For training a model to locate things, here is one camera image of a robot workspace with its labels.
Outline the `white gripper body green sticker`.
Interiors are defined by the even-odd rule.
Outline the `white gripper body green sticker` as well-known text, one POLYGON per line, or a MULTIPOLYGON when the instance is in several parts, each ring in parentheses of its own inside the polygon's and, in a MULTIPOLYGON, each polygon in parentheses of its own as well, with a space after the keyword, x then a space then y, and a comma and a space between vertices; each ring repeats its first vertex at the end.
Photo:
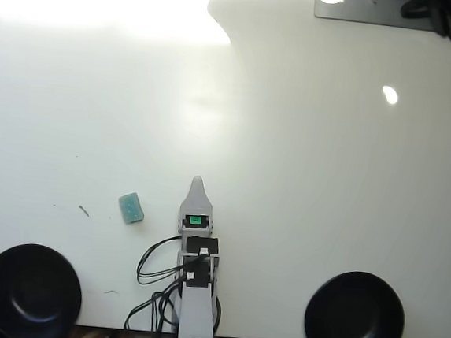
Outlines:
POLYGON ((181 236, 211 236, 213 227, 211 218, 205 214, 179 214, 178 233, 181 236))

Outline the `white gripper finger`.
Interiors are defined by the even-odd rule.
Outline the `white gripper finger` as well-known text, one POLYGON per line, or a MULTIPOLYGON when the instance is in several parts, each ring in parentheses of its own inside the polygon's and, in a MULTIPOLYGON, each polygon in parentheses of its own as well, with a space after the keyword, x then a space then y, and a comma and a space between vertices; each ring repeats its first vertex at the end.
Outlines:
POLYGON ((188 194, 180 205, 180 213, 211 216, 212 203, 205 192, 205 184, 201 176, 193 177, 188 194))

